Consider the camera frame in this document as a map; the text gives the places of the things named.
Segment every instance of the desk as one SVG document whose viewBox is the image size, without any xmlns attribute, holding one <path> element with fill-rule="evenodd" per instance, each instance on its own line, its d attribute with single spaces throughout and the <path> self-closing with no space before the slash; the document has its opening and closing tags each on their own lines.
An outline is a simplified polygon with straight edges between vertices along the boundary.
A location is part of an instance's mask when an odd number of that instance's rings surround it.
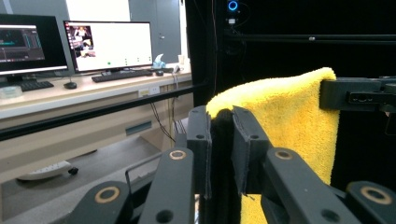
<svg viewBox="0 0 396 224">
<path fill-rule="evenodd" d="M 1 99 L 0 129 L 130 101 L 138 98 L 138 90 L 150 87 L 160 87 L 161 92 L 174 89 L 174 78 L 166 73 L 163 77 L 154 75 L 103 83 L 94 83 L 91 77 L 72 77 L 72 80 L 78 84 L 75 90 L 64 88 L 69 78 L 58 78 L 50 80 L 54 88 L 28 91 L 17 98 Z M 180 88 L 190 86 L 190 68 L 186 67 L 177 73 L 177 80 Z M 155 103 L 161 122 L 167 127 L 172 124 L 169 117 L 170 101 Z M 192 94 L 182 95 L 175 103 L 175 119 L 186 118 L 192 108 Z M 159 149 L 172 146 L 171 141 L 160 131 L 150 105 L 1 141 L 0 183 L 118 142 L 127 137 L 126 130 L 141 124 L 148 128 L 139 134 L 154 146 Z"/>
</svg>

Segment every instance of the microfiber cloth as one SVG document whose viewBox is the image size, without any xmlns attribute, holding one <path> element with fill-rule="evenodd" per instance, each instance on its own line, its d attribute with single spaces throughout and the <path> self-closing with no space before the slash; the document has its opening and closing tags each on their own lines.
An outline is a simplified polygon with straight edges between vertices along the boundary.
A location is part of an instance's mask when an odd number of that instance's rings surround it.
<svg viewBox="0 0 396 224">
<path fill-rule="evenodd" d="M 330 184 L 339 111 L 319 108 L 320 82 L 335 80 L 324 67 L 296 77 L 267 78 L 215 96 L 206 110 L 212 118 L 233 105 L 250 110 L 274 147 L 295 150 L 325 184 Z M 261 195 L 242 196 L 241 223 L 266 223 Z"/>
</svg>

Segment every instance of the black metal bracket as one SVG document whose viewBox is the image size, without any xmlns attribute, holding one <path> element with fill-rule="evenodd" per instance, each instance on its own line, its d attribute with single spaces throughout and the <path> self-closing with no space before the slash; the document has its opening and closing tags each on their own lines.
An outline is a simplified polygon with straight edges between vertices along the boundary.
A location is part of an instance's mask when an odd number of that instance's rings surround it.
<svg viewBox="0 0 396 224">
<path fill-rule="evenodd" d="M 210 116 L 206 113 L 205 106 L 195 107 L 189 112 L 186 146 L 194 154 L 195 192 L 210 198 L 212 138 L 210 135 Z"/>
<path fill-rule="evenodd" d="M 385 133 L 396 135 L 396 77 L 339 77 L 320 85 L 319 107 L 389 113 Z"/>
</svg>

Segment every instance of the monitor screen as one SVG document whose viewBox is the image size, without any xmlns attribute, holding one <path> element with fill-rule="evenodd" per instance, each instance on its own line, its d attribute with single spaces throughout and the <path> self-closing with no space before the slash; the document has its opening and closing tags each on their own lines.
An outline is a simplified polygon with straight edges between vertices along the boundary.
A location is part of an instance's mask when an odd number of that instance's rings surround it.
<svg viewBox="0 0 396 224">
<path fill-rule="evenodd" d="M 64 21 L 76 72 L 152 64 L 149 22 Z"/>
<path fill-rule="evenodd" d="M 0 76 L 67 69 L 56 18 L 0 14 Z"/>
</svg>

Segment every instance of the blue light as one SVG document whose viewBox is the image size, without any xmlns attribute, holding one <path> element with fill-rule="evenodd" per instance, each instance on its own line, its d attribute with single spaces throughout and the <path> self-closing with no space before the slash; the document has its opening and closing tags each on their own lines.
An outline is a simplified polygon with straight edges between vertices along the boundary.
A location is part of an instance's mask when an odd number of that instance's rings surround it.
<svg viewBox="0 0 396 224">
<path fill-rule="evenodd" d="M 238 9 L 238 3 L 237 3 L 236 1 L 230 1 L 230 2 L 228 3 L 228 9 L 229 9 L 230 11 L 235 11 L 235 10 L 237 10 L 237 9 Z"/>
</svg>

